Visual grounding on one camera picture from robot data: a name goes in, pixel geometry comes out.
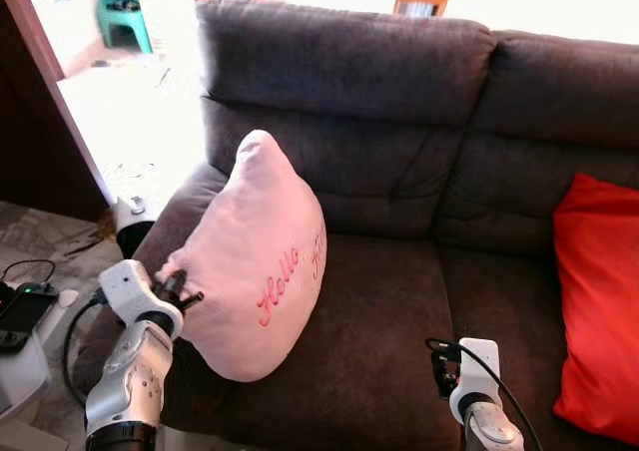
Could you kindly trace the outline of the pink pillow with Hello embroidery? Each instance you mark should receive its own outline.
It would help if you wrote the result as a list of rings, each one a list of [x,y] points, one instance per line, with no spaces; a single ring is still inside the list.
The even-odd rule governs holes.
[[[227,185],[159,279],[187,274],[180,337],[229,381],[260,381],[283,363],[312,315],[325,270],[319,201],[269,132],[241,141]]]

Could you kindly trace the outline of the white and black floor appliance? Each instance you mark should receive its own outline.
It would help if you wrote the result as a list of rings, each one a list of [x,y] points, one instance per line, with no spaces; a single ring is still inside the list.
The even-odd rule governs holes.
[[[124,259],[132,258],[161,212],[142,196],[117,196],[113,205],[116,244]]]

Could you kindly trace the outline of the red pillow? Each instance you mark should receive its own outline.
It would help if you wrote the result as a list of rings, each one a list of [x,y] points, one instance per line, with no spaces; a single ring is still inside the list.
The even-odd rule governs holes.
[[[639,445],[639,193],[578,174],[553,214],[567,358],[555,414]]]

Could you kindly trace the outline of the dark brown fabric sofa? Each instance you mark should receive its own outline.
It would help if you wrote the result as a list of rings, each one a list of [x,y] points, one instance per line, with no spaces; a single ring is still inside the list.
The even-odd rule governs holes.
[[[253,129],[319,199],[314,314],[260,381],[175,343],[161,424],[275,450],[459,451],[428,338],[499,346],[546,451],[630,451],[553,414],[569,355],[552,215],[576,176],[639,184],[639,49],[466,19],[260,0],[197,5],[206,158],[148,231],[150,271],[223,189]]]

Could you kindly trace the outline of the black device with indicator lights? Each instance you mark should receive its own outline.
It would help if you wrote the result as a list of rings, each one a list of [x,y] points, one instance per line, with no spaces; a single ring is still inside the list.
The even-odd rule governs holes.
[[[0,281],[0,354],[22,350],[58,296],[49,282],[14,287]]]

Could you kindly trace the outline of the white box with buttons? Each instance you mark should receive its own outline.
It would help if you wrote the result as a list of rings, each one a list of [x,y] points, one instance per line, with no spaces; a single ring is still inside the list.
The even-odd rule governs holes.
[[[26,346],[14,354],[0,354],[0,424],[9,422],[49,387],[51,379],[45,345],[59,320],[79,297],[76,290],[58,291],[58,301],[46,311]]]

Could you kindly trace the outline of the teal plastic stool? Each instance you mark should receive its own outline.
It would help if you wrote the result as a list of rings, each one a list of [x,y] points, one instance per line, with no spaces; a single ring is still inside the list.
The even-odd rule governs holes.
[[[99,0],[96,14],[106,48],[115,48],[116,31],[128,30],[143,54],[154,54],[141,0]]]

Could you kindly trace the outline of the dark brown wooden door frame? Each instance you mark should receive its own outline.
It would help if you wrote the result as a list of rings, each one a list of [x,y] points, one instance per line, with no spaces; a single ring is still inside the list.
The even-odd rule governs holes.
[[[0,0],[0,202],[96,222],[113,196],[61,96],[31,0]]]

